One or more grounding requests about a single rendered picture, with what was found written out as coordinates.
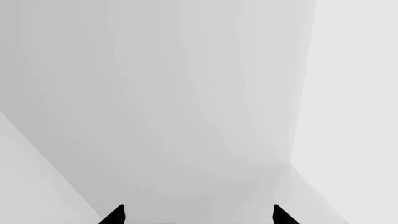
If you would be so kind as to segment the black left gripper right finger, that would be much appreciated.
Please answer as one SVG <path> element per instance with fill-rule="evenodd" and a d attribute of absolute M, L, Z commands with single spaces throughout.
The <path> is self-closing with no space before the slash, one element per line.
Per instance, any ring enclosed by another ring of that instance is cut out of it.
<path fill-rule="evenodd" d="M 279 205 L 274 205 L 272 219 L 274 224 L 300 224 Z"/>

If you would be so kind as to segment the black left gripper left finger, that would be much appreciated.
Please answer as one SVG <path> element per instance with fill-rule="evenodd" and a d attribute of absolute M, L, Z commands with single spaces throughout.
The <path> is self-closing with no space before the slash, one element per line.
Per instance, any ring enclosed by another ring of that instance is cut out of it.
<path fill-rule="evenodd" d="M 124 224 L 126 214 L 124 205 L 119 205 L 108 216 L 103 218 L 98 224 Z"/>

